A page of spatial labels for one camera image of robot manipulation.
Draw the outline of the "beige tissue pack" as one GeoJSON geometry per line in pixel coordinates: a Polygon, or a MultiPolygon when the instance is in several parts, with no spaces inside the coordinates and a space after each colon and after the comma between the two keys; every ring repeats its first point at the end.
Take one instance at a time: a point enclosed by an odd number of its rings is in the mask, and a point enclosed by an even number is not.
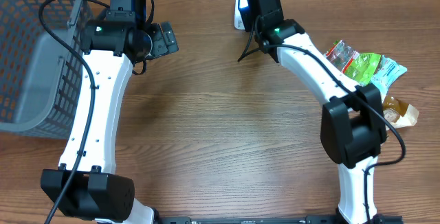
{"type": "Polygon", "coordinates": [[[385,96],[382,106],[385,119],[394,128],[416,125],[419,111],[413,105],[393,96],[385,96]]]}

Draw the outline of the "blue Oreo cookie pack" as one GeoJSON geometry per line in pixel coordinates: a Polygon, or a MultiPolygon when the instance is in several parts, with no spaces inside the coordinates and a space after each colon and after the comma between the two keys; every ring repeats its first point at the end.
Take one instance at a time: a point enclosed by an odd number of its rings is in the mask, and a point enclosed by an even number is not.
{"type": "Polygon", "coordinates": [[[238,9],[244,10],[248,7],[248,0],[239,0],[238,9]]]}

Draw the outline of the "green red snack bag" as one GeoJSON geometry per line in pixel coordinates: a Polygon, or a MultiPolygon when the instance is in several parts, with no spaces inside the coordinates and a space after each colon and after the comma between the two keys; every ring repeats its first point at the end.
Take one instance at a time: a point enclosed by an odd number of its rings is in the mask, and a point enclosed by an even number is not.
{"type": "Polygon", "coordinates": [[[379,54],[359,53],[344,40],[336,41],[324,56],[345,76],[362,86],[370,83],[381,61],[379,54]]]}

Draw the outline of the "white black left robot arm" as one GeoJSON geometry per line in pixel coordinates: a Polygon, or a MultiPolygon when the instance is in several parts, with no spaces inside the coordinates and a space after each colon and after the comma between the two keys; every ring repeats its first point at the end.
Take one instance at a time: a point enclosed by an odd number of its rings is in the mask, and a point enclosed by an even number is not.
{"type": "Polygon", "coordinates": [[[154,0],[111,0],[80,34],[74,57],[82,83],[69,140],[41,187],[53,211],[98,223],[157,223],[135,198],[134,182],[116,174],[116,131],[124,90],[136,64],[177,52],[169,22],[154,23],[154,0]]]}

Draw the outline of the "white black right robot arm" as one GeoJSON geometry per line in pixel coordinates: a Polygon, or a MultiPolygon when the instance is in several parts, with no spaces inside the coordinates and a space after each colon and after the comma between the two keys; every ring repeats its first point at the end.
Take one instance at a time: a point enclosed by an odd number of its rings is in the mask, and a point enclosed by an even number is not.
{"type": "Polygon", "coordinates": [[[341,223],[379,223],[373,174],[386,141],[379,90],[348,78],[319,52],[305,29],[286,19],[281,0],[236,0],[236,25],[290,70],[322,107],[320,141],[338,166],[341,223]]]}

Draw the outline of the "mint wet wipes pack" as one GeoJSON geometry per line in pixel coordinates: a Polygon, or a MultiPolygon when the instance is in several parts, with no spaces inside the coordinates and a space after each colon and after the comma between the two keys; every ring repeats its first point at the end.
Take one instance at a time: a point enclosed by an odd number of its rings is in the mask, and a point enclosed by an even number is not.
{"type": "Polygon", "coordinates": [[[381,55],[378,70],[373,74],[371,83],[379,89],[381,98],[384,99],[391,85],[407,71],[405,66],[381,55]]]}

